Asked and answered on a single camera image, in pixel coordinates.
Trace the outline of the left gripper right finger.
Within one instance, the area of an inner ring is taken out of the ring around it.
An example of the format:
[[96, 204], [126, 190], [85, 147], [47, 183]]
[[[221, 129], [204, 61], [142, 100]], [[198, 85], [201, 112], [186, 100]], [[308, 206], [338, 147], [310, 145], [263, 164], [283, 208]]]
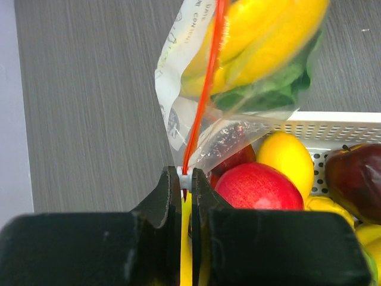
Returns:
[[235, 209], [192, 174], [193, 285], [370, 285], [348, 222], [331, 212]]

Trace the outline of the clear zip top bag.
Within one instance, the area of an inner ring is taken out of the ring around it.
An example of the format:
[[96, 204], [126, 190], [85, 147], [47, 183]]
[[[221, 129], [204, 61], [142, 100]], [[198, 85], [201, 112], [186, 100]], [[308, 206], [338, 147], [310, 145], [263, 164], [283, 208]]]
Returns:
[[155, 70], [178, 171], [211, 171], [300, 108], [329, 5], [182, 3]]

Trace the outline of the yellow banana bunch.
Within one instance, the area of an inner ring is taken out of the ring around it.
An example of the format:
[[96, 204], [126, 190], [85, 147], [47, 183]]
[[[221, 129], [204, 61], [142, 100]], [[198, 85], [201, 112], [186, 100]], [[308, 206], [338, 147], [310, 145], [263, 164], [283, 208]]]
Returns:
[[228, 10], [211, 94], [275, 74], [317, 33], [328, 1], [236, 1]]

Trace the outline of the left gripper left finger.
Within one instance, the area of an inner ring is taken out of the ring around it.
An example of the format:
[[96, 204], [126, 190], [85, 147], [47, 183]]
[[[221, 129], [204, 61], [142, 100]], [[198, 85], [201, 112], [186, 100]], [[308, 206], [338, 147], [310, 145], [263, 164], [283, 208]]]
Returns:
[[178, 285], [174, 167], [129, 212], [24, 214], [1, 229], [2, 285]]

